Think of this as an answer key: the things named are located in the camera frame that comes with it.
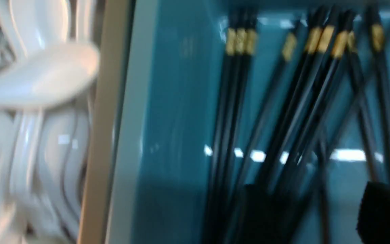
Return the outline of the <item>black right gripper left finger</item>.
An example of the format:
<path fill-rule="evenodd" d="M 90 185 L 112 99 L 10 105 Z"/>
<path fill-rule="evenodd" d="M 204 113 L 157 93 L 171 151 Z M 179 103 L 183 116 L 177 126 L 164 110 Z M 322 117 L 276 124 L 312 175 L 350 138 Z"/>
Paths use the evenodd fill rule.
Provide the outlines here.
<path fill-rule="evenodd" d="M 274 198 L 255 184 L 246 184 L 239 217 L 240 244 L 291 244 L 294 217 L 302 199 Z"/>

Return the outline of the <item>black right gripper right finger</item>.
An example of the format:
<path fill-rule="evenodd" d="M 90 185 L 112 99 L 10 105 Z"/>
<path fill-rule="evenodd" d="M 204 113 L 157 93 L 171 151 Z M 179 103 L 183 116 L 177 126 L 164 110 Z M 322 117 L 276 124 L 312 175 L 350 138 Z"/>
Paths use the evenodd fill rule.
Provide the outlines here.
<path fill-rule="evenodd" d="M 367 182 L 356 231 L 364 244 L 390 244 L 390 186 Z"/>

